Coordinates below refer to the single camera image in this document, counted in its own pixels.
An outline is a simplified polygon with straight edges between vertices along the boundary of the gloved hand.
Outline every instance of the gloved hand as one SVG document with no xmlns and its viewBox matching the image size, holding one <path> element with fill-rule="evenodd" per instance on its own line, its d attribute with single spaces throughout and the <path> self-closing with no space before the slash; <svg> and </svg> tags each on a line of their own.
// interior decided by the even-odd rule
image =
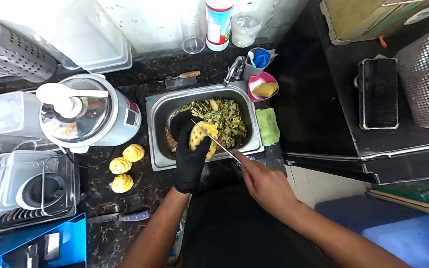
<svg viewBox="0 0 429 268">
<path fill-rule="evenodd" d="M 205 157 L 211 145 L 211 139 L 205 137 L 194 151 L 190 150 L 188 143 L 193 127 L 194 123 L 191 120 L 186 121 L 176 145 L 176 172 L 173 183 L 175 189 L 183 194 L 194 193 L 198 190 Z"/>
</svg>

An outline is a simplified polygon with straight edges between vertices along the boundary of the green sponge cloth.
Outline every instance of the green sponge cloth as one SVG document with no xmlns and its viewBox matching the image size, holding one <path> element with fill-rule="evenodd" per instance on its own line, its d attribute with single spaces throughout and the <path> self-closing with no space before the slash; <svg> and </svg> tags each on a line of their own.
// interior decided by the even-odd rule
<svg viewBox="0 0 429 268">
<path fill-rule="evenodd" d="M 277 127 L 276 114 L 273 108 L 257 109 L 256 110 L 257 124 L 263 146 L 274 145 L 279 142 L 279 128 Z"/>
</svg>

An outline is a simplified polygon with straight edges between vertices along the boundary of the yellow sponge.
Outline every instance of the yellow sponge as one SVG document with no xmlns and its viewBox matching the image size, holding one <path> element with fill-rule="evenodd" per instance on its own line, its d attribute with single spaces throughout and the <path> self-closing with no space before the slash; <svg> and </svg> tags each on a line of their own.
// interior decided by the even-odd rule
<svg viewBox="0 0 429 268">
<path fill-rule="evenodd" d="M 262 83 L 253 89 L 252 93 L 261 97 L 270 97 L 279 88 L 279 84 L 273 83 Z"/>
</svg>

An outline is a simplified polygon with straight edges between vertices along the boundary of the hand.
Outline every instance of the hand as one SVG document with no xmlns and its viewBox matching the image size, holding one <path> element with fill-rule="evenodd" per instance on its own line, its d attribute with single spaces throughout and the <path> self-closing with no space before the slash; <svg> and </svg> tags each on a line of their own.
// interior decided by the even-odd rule
<svg viewBox="0 0 429 268">
<path fill-rule="evenodd" d="M 193 127 L 194 123 L 191 120 L 183 125 L 176 145 L 176 173 L 173 183 L 175 189 L 183 194 L 194 193 L 198 190 L 205 157 L 211 145 L 211 139 L 205 137 L 196 150 L 190 150 L 188 142 Z"/>
<path fill-rule="evenodd" d="M 258 161 L 247 159 L 242 153 L 233 154 L 243 163 L 243 179 L 249 194 L 269 214 L 285 222 L 292 206 L 300 203 L 289 186 L 286 176 L 280 171 L 266 167 Z"/>
</svg>

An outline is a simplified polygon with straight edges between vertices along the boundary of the orange clip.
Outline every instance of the orange clip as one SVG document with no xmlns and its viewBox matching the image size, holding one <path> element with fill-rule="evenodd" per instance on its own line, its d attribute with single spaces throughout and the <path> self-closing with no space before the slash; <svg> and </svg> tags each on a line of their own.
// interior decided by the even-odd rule
<svg viewBox="0 0 429 268">
<path fill-rule="evenodd" d="M 383 48 L 386 48 L 387 47 L 387 42 L 385 42 L 385 40 L 383 39 L 385 37 L 385 35 L 380 35 L 379 37 L 378 37 L 378 40 L 380 40 L 380 45 L 383 47 Z"/>
</svg>

